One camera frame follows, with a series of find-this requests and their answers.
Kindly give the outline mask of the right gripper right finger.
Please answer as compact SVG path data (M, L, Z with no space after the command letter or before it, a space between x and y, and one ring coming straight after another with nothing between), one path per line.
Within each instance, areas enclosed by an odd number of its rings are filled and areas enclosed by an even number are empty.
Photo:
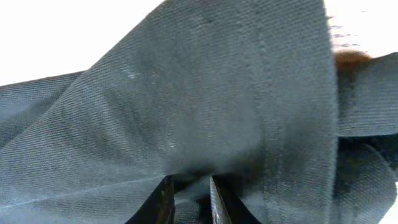
M261 224L217 176L210 177L210 202L213 224Z

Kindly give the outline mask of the black polo shirt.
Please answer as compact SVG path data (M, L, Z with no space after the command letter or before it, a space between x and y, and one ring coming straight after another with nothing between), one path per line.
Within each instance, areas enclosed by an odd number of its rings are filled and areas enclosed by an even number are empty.
M339 72L322 1L165 1L91 68L1 87L1 222L126 223L170 175L261 223L379 223L397 198L397 54Z

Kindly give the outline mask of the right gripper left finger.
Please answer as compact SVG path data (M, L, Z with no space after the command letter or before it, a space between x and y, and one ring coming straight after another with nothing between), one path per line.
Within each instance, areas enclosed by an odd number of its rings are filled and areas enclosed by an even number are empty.
M173 224L175 217L174 182L165 176L138 211L125 224Z

